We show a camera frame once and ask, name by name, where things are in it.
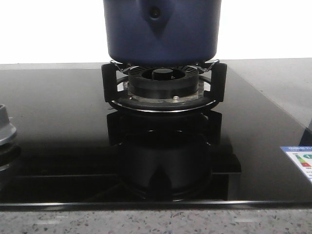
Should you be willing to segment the grey metal stove knob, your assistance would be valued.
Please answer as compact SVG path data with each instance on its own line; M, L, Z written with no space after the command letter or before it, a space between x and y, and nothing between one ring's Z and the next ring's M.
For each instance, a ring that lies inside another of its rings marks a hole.
M6 106L0 105L0 145L12 141L17 134L16 127L11 124Z

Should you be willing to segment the black round gas burner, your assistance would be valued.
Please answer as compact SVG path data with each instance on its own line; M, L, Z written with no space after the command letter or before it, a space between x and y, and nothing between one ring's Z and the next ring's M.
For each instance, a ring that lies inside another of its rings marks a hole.
M118 99L138 109L183 109L207 102L199 72L191 66L133 68Z

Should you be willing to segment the black glass stove top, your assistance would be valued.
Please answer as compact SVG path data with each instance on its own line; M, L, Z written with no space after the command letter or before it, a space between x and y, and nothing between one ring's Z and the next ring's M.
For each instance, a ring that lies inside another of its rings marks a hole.
M310 208L282 146L311 131L232 69L212 110L134 115L103 99L100 69L1 70L17 136L0 149L2 210Z

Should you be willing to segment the dark blue cooking pot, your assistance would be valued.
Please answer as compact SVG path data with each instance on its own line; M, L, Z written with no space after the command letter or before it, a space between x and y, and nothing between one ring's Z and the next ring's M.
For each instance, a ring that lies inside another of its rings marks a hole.
M146 66L189 65L216 54L219 0L105 0L109 56Z

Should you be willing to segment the energy rating label sticker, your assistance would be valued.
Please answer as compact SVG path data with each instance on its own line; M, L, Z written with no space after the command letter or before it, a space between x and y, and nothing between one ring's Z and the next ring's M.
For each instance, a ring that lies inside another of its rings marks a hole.
M301 173L312 182L312 147L282 146L281 150L293 161Z

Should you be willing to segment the black pot support grate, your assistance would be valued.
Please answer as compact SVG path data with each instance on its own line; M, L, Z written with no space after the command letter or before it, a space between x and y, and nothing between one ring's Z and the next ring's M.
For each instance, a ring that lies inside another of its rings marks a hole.
M125 110L141 113L183 113L192 112L203 108L212 109L223 102L225 94L225 83L227 75L227 64L215 60L208 63L187 65L194 67L199 72L199 80L203 82L204 96L208 98L207 102L200 106L187 106L183 109L138 109L131 107L118 99L122 91L128 87L128 73L131 69L138 66L118 63L114 60L104 64L101 67L103 78L104 100L117 110Z

